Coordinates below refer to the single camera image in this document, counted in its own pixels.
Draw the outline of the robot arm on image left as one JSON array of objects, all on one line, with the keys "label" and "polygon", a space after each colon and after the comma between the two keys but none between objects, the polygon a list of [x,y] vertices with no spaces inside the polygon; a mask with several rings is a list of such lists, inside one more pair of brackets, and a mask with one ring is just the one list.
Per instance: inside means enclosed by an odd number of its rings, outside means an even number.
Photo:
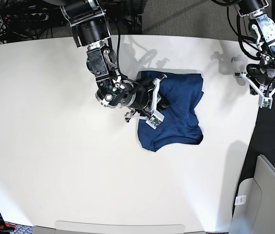
[{"label": "robot arm on image left", "polygon": [[166,77],[129,79],[120,71],[119,50],[114,50],[106,10],[97,0],[51,0],[69,23],[78,48],[87,48],[87,68],[95,76],[96,98],[104,107],[127,107],[129,121],[136,113],[146,120],[163,121],[169,101],[160,93]]}]

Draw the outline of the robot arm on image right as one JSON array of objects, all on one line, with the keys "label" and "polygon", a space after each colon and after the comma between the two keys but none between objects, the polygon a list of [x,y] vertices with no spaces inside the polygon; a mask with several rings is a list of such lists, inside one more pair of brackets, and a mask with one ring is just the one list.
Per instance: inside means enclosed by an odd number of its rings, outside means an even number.
[{"label": "robot arm on image right", "polygon": [[[214,0],[213,3],[222,7],[235,7],[237,10],[238,42],[243,53],[250,59],[259,61],[259,64],[249,64],[246,67],[245,77],[253,84],[252,93],[257,94],[258,88],[264,97],[270,98],[275,93],[275,23],[264,12],[268,7],[266,0]],[[249,31],[254,35],[242,35],[240,20],[249,18]]]}]

